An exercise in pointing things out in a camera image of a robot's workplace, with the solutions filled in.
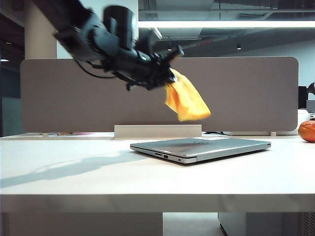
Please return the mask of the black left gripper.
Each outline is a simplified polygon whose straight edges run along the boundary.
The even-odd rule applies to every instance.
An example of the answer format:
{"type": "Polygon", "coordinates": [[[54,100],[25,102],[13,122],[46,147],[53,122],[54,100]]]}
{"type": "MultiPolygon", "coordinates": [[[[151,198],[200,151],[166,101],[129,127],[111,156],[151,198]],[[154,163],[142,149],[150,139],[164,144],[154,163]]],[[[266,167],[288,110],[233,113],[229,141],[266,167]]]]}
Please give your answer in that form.
{"type": "Polygon", "coordinates": [[[126,89],[131,90],[134,86],[139,86],[146,90],[152,90],[177,82],[178,78],[173,73],[170,64],[173,60],[183,55],[184,51],[180,45],[177,45],[165,57],[154,55],[151,62],[144,66],[147,71],[136,72],[136,77],[131,78],[131,82],[127,83],[126,89]]]}

